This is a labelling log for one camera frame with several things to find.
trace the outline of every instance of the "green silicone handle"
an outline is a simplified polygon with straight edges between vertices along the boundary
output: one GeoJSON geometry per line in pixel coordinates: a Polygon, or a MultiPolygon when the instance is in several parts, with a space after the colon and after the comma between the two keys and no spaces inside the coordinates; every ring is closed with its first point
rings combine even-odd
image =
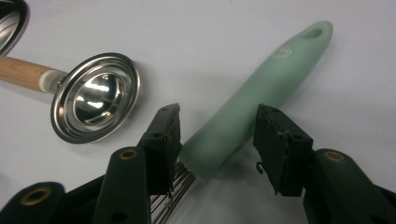
{"type": "Polygon", "coordinates": [[[183,146],[180,160],[208,180],[252,135],[258,104],[279,107],[318,62],[332,24],[317,22],[277,49],[183,146]]]}

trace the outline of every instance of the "ladle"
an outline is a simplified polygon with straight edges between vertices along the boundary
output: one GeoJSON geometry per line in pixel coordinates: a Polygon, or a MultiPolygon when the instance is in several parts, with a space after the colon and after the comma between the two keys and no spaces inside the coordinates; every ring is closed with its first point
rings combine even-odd
{"type": "Polygon", "coordinates": [[[93,142],[115,131],[132,111],[140,89],[132,60],[118,53],[96,55],[68,75],[1,56],[0,79],[55,93],[52,127],[64,141],[74,144],[93,142]]]}

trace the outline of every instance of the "wooden handle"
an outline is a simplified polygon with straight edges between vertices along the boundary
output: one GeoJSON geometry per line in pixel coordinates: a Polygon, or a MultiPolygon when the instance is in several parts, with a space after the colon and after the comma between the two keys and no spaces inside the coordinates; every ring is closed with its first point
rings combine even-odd
{"type": "Polygon", "coordinates": [[[0,80],[34,91],[42,91],[40,78],[52,68],[0,56],[0,80]]]}

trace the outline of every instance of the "white surface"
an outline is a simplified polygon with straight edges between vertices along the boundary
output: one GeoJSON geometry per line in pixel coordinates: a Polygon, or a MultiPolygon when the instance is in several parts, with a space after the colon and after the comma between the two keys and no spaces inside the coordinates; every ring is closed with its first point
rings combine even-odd
{"type": "MultiPolygon", "coordinates": [[[[10,57],[65,72],[98,53],[136,61],[144,94],[106,139],[67,144],[52,130],[52,96],[0,83],[0,207],[55,181],[67,191],[102,175],[135,146],[156,111],[181,105],[184,143],[278,46],[316,21],[331,44],[281,107],[315,140],[345,152],[396,191],[395,1],[28,1],[31,18],[10,57]]],[[[170,223],[306,223],[302,198],[275,196],[251,141],[211,181],[196,182],[170,223]]]]}

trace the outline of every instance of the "hanging hole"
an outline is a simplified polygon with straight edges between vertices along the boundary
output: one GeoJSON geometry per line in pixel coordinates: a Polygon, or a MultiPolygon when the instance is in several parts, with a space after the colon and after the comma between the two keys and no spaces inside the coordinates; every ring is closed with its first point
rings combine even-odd
{"type": "Polygon", "coordinates": [[[128,214],[125,212],[115,212],[113,216],[111,216],[111,220],[113,223],[120,223],[125,221],[128,218],[128,214]]]}
{"type": "Polygon", "coordinates": [[[120,158],[123,160],[130,160],[133,159],[137,156],[137,152],[134,149],[127,149],[127,150],[123,150],[120,153],[120,158]]]}
{"type": "Polygon", "coordinates": [[[370,215],[370,219],[373,221],[375,224],[389,224],[384,218],[381,216],[377,215],[370,215]]]}
{"type": "Polygon", "coordinates": [[[31,205],[41,203],[50,196],[51,192],[52,192],[51,188],[46,187],[46,186],[38,188],[38,189],[34,189],[34,190],[30,191],[29,193],[27,193],[22,198],[21,204],[26,205],[26,206],[31,206],[31,205]]]}
{"type": "Polygon", "coordinates": [[[321,29],[313,29],[304,35],[304,38],[316,38],[322,33],[321,29]]]}

